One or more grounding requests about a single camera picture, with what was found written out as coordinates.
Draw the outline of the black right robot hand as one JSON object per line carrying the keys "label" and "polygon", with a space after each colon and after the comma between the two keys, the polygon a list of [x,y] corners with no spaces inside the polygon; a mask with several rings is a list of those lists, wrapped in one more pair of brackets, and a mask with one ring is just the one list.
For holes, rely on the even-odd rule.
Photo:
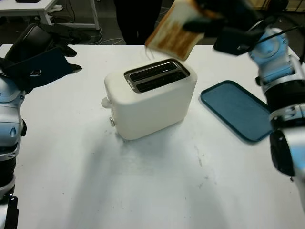
{"label": "black right robot hand", "polygon": [[217,37],[225,27],[247,31],[261,19],[247,0],[197,0],[196,3],[205,15],[188,20],[183,29],[207,37]]}

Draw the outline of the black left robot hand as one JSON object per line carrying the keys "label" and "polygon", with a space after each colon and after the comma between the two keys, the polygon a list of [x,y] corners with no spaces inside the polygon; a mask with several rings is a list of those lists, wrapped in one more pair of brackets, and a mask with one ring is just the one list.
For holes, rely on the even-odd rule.
{"label": "black left robot hand", "polygon": [[76,28],[60,24],[33,23],[21,33],[5,55],[5,59],[18,63],[53,48],[59,48],[65,57],[75,57],[77,53],[69,45],[89,40],[88,34]]}

